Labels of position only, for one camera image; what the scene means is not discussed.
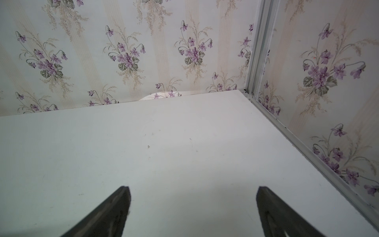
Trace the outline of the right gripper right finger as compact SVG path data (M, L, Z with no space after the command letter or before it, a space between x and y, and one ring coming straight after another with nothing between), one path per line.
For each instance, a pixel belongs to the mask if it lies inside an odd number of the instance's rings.
M266 237L324 236L270 188L260 186L256 202Z

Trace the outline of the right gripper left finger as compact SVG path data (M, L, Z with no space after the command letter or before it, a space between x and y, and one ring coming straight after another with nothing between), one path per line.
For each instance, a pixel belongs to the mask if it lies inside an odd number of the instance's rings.
M121 237L130 205L130 188L121 186L63 236Z

